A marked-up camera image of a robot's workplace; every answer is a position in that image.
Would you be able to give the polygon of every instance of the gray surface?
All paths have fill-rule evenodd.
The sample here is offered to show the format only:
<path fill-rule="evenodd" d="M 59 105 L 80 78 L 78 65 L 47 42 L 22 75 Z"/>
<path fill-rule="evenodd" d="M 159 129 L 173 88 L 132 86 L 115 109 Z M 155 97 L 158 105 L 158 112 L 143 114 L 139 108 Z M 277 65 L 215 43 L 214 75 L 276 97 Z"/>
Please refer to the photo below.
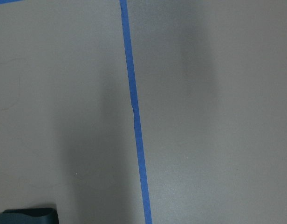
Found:
<path fill-rule="evenodd" d="M 287 224 L 287 1 L 131 1 L 154 223 Z M 118 1 L 0 6 L 0 211 L 143 224 Z"/>

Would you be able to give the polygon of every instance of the black fabric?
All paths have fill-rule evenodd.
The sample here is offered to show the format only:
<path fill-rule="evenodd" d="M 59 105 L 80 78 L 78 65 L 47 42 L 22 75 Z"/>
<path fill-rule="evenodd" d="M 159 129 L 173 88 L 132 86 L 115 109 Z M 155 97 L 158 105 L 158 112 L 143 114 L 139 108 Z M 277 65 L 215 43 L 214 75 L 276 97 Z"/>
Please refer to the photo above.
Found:
<path fill-rule="evenodd" d="M 59 224 L 59 219 L 52 208 L 5 210 L 0 224 Z"/>

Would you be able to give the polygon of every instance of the blue tape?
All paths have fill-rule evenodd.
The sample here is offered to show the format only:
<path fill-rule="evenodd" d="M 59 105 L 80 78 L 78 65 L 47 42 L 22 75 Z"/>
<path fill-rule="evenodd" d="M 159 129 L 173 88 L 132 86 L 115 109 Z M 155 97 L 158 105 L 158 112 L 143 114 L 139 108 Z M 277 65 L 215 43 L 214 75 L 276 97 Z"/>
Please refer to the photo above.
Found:
<path fill-rule="evenodd" d="M 0 0 L 0 4 L 5 4 L 9 2 L 15 2 L 15 1 L 22 1 L 22 0 Z"/>
<path fill-rule="evenodd" d="M 136 88 L 135 72 L 134 72 L 134 64 L 133 64 L 127 1 L 120 0 L 120 4 L 121 4 L 121 11 L 122 11 L 123 38 L 124 38 L 124 45 L 125 45 L 130 98 L 131 98 L 131 105 L 133 108 L 133 116 L 134 116 L 134 132 L 135 132 L 135 141 L 136 141 L 136 148 L 137 148 L 139 177 L 140 177 L 140 184 L 142 188 L 144 219 L 145 219 L 146 224 L 152 224 L 149 188 L 148 188 L 147 172 L 145 168 L 145 159 L 144 159 L 144 144 L 143 144 L 143 137 L 142 137 L 142 128 L 140 124 L 137 88 Z"/>

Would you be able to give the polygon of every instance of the blue tape strip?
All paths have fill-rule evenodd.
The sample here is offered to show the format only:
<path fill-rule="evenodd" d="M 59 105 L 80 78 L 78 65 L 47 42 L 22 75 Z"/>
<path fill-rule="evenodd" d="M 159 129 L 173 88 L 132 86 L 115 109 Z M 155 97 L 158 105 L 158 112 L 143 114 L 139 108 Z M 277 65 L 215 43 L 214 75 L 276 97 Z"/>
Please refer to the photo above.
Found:
<path fill-rule="evenodd" d="M 144 144 L 142 137 L 142 128 L 140 124 L 137 88 L 136 88 L 135 72 L 133 64 L 127 1 L 120 0 L 120 4 L 122 11 L 122 27 L 123 27 L 123 37 L 124 37 L 127 72 L 129 80 L 129 89 L 130 89 L 131 105 L 133 108 L 133 116 L 134 116 L 134 132 L 135 132 L 135 141 L 137 148 L 139 177 L 143 196 L 144 219 L 146 224 L 152 224 L 148 180 L 147 180 L 147 172 L 145 168 L 145 159 L 144 159 Z"/>
<path fill-rule="evenodd" d="M 22 0 L 0 0 L 0 4 L 5 4 L 9 2 L 15 2 L 15 1 L 22 1 Z"/>

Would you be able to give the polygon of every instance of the dark object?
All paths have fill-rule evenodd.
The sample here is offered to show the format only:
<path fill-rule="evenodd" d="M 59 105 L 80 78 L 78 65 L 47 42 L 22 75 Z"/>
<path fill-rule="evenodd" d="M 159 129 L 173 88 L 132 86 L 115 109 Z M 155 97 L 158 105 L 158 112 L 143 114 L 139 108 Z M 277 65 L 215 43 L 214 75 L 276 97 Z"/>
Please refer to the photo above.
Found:
<path fill-rule="evenodd" d="M 59 219 L 52 208 L 5 210 L 0 224 L 59 224 Z"/>

